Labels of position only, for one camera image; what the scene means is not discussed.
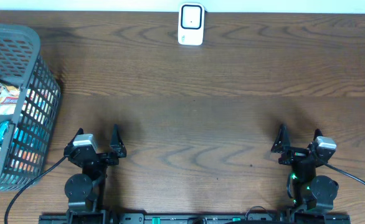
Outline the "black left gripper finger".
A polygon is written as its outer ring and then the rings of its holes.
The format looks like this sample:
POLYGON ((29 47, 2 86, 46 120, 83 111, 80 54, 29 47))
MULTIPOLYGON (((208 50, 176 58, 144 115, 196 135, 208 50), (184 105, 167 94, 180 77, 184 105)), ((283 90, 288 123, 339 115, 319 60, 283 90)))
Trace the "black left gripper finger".
POLYGON ((83 134, 83 129, 79 128, 78 131, 76 132, 75 136, 72 138, 72 140, 69 143, 72 144, 74 142, 75 138, 81 134, 83 134))
POLYGON ((112 151, 118 156, 118 157, 126 157, 127 151, 126 147, 121 139, 118 125, 113 125, 113 131, 111 135, 111 141, 110 141, 110 147, 112 148, 112 151))

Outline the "yellow snack bag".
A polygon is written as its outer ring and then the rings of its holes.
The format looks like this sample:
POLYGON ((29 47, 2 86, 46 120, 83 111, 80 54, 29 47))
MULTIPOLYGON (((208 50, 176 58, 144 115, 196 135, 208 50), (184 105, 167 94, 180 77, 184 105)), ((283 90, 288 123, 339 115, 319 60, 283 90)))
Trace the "yellow snack bag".
POLYGON ((20 93, 17 87, 0 82, 0 116, 14 113, 20 93))

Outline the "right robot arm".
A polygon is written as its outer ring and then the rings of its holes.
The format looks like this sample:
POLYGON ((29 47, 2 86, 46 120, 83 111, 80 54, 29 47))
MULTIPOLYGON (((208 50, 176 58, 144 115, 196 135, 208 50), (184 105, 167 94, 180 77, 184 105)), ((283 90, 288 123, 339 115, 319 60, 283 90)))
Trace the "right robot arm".
POLYGON ((336 149, 335 141, 324 136, 320 129, 315 130, 306 148, 294 147, 290 144, 287 127, 280 125, 271 152, 280 154, 279 164, 292 168, 287 192, 294 206, 281 216, 286 222, 304 223, 307 217, 313 223, 326 221, 325 215, 333 209, 339 185, 325 175, 317 175, 316 169, 325 165, 336 149))

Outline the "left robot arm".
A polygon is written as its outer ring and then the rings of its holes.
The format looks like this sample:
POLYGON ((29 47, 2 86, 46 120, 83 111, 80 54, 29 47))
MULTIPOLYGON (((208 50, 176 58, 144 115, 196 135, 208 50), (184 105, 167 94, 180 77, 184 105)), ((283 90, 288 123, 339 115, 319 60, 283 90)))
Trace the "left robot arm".
POLYGON ((67 223, 118 223, 117 216, 103 207, 107 169, 127 155, 117 125, 113 126, 110 151, 98 152, 97 148, 94 136, 80 128, 64 149, 68 161, 82 169, 65 183, 67 223))

